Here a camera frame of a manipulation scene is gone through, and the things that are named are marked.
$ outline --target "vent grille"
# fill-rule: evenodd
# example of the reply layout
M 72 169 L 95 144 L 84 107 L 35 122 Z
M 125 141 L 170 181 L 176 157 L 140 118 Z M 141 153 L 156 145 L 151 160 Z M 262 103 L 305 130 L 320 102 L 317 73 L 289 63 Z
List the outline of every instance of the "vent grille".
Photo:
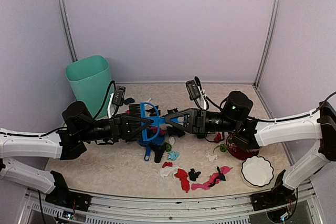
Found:
M 36 202 L 33 203 L 32 208 L 35 211 L 39 211 L 40 212 L 40 205 Z M 57 210 L 54 207 L 49 207 L 49 206 L 42 206 L 43 209 L 43 213 L 47 214 L 47 215 L 51 215 L 51 216 L 62 216 L 62 211 L 61 210 Z
M 119 221 L 113 221 L 111 219 L 87 216 L 86 223 L 87 224 L 134 224 L 134 223 L 141 223 L 141 222 L 119 222 Z M 250 219 L 249 217 L 243 217 L 243 218 L 228 219 L 228 220 L 220 221 L 220 222 L 201 221 L 199 223 L 202 223 L 202 224 L 203 223 L 206 223 L 206 224 L 250 224 Z
M 88 224 L 128 224 L 127 222 L 118 222 L 109 219 L 95 218 L 95 217 L 87 217 L 86 223 Z
M 32 203 L 32 209 L 35 211 L 40 211 L 40 205 L 37 202 Z M 55 209 L 54 207 L 43 205 L 43 213 L 51 216 L 62 216 L 63 211 Z M 76 220 L 77 223 L 82 224 L 136 224 L 136 223 L 143 223 L 143 222 L 137 222 L 137 221 L 117 221 L 113 219 L 107 219 L 107 218 L 100 218 L 96 216 L 90 216 L 90 213 L 87 213 L 85 222 L 81 222 L 79 220 Z M 192 222 L 192 223 L 199 223 L 199 224 L 250 224 L 249 217 L 238 217 L 238 218 L 232 218 L 227 219 L 225 221 L 216 221 L 216 222 L 208 222 L 208 221 L 200 221 L 200 222 Z

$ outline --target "white wall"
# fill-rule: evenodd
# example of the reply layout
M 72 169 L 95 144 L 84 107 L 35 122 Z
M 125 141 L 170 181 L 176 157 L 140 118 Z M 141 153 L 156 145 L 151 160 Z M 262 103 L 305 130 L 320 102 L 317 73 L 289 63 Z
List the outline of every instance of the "white wall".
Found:
M 254 81 L 273 0 L 65 0 L 79 59 L 119 82 Z
M 261 93 L 276 117 L 316 108 L 336 90 L 336 0 L 281 0 Z M 336 107 L 336 98 L 330 99 Z M 312 142 L 293 142 L 298 160 Z M 312 183 L 327 223 L 335 223 L 336 166 L 324 167 Z
M 74 100 L 57 0 L 0 0 L 0 127 L 49 131 Z M 22 161 L 35 167 L 44 159 Z M 26 188 L 0 180 L 0 222 L 15 223 Z

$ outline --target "plastic bin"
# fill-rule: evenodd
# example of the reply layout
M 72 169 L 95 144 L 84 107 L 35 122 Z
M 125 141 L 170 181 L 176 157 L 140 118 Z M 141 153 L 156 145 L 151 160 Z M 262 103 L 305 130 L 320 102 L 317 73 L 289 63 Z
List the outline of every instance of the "plastic bin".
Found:
M 84 102 L 94 116 L 100 109 L 106 89 L 112 80 L 108 61 L 100 55 L 76 61 L 67 66 L 66 76 L 77 101 Z M 107 115 L 108 103 L 107 100 L 97 118 Z

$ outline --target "white bowl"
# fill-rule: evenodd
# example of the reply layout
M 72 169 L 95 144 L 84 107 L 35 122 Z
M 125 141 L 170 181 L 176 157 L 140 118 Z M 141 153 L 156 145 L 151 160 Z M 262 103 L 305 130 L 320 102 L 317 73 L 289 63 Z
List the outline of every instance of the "white bowl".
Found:
M 253 188 L 266 186 L 274 178 L 270 161 L 263 157 L 249 157 L 241 165 L 241 171 L 244 183 Z

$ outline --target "red object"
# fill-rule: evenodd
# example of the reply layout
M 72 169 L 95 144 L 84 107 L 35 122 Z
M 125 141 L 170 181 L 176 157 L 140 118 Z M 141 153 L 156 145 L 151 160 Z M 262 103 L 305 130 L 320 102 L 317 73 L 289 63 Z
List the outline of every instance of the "red object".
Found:
M 249 157 L 257 156 L 259 153 L 259 149 L 256 150 L 242 150 L 240 149 L 232 140 L 233 135 L 230 135 L 226 139 L 227 150 L 231 155 L 240 160 L 246 160 Z
M 172 162 L 164 162 L 162 168 L 165 168 L 166 166 L 170 166 L 170 167 L 172 167 L 172 166 L 173 166 L 173 163 L 172 163 Z
M 154 134 L 156 134 L 158 132 L 158 127 L 150 127 L 149 130 L 152 131 Z M 160 129 L 159 135 L 164 136 L 165 134 L 166 134 L 166 131 L 164 131 L 163 129 Z
M 222 174 L 227 174 L 230 170 L 232 170 L 232 167 L 228 166 L 223 166 L 220 171 Z M 203 184 L 192 184 L 191 185 L 191 190 L 194 191 L 196 189 L 202 188 L 204 190 L 209 190 L 211 187 L 209 185 L 212 185 L 215 181 L 215 178 L 217 178 L 218 173 L 214 173 L 213 175 L 210 176 L 209 181 L 203 183 Z
M 180 179 L 182 190 L 184 190 L 187 193 L 190 190 L 188 173 L 183 169 L 178 169 L 177 173 L 174 176 Z
M 218 133 L 216 135 L 216 137 L 214 138 L 214 142 L 219 143 L 221 140 L 222 140 L 222 135 L 220 133 Z

